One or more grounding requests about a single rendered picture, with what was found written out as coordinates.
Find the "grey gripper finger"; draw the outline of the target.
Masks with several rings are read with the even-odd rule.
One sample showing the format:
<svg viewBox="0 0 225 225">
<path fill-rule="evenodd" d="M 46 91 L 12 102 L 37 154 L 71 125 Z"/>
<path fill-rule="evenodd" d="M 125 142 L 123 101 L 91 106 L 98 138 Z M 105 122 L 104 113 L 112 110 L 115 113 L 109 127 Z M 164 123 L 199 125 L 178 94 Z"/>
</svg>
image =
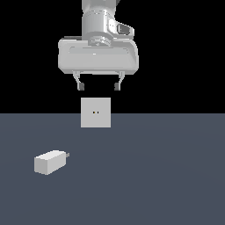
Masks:
<svg viewBox="0 0 225 225">
<path fill-rule="evenodd" d="M 74 71 L 73 72 L 73 77 L 76 79 L 76 83 L 77 83 L 77 89 L 79 91 L 83 91 L 84 90 L 84 83 L 82 83 L 80 81 L 80 76 L 81 76 L 81 72 L 80 71 Z"/>
<path fill-rule="evenodd" d="M 120 91 L 120 86 L 121 86 L 121 83 L 122 83 L 124 78 L 125 78 L 125 71 L 120 71 L 119 72 L 119 81 L 114 84 L 114 90 L 115 91 Z"/>
</svg>

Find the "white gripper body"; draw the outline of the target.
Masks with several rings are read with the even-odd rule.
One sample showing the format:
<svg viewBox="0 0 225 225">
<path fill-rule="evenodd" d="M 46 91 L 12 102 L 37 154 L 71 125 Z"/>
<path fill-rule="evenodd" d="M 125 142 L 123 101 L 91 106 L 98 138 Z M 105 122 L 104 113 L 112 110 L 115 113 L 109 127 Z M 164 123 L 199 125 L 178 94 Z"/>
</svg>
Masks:
<svg viewBox="0 0 225 225">
<path fill-rule="evenodd" d="M 64 74 L 133 75 L 139 68 L 133 40 L 113 39 L 110 47 L 92 47 L 87 40 L 59 40 L 58 67 Z"/>
</svg>

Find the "white box charger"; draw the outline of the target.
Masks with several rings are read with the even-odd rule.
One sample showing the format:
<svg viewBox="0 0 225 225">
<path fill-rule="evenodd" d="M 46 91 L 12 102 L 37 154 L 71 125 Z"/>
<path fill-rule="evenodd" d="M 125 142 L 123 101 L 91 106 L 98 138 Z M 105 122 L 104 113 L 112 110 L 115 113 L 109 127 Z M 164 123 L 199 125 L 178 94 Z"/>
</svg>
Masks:
<svg viewBox="0 0 225 225">
<path fill-rule="evenodd" d="M 34 171 L 49 175 L 66 165 L 69 153 L 60 150 L 52 150 L 45 154 L 36 156 L 34 158 Z"/>
</svg>

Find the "white square wall socket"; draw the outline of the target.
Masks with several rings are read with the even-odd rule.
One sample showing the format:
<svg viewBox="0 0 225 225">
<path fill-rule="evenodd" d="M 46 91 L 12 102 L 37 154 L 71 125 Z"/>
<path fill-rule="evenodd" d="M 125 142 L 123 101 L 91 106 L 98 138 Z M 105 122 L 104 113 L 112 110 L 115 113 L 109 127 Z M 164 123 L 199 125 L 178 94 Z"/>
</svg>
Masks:
<svg viewBox="0 0 225 225">
<path fill-rule="evenodd" d="M 81 98 L 81 127 L 110 126 L 110 98 Z"/>
</svg>

